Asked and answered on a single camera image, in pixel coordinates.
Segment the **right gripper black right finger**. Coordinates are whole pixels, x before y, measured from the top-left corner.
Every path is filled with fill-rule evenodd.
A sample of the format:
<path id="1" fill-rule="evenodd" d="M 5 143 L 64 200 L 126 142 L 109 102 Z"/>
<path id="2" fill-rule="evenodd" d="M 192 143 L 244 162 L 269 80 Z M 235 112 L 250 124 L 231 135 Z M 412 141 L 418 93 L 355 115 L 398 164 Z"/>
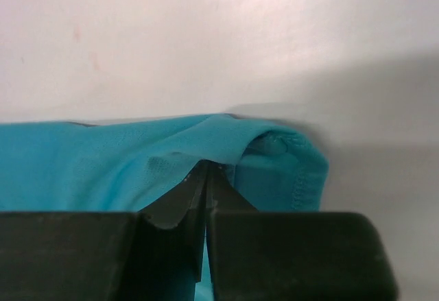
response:
<path id="1" fill-rule="evenodd" d="M 257 210 L 210 164 L 206 244 L 215 300 L 397 300 L 381 237 L 358 213 Z"/>

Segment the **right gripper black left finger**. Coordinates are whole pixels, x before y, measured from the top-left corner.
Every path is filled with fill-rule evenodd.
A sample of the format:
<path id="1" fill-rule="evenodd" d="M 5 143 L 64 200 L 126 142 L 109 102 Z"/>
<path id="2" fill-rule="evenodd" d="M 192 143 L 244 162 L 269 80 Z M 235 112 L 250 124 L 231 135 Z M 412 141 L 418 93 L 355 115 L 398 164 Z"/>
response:
<path id="1" fill-rule="evenodd" d="M 1 299 L 192 300 L 208 168 L 138 212 L 3 212 Z"/>

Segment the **teal t shirt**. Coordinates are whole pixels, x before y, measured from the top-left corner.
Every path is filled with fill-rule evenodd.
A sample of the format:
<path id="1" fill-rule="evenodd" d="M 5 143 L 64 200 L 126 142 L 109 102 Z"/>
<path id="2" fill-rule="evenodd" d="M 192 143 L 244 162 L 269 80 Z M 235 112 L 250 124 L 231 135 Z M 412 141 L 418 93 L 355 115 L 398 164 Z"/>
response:
<path id="1" fill-rule="evenodd" d="M 318 210 L 329 165 L 300 132 L 259 119 L 200 115 L 85 126 L 1 126 L 1 210 L 138 211 L 201 160 L 261 210 Z"/>

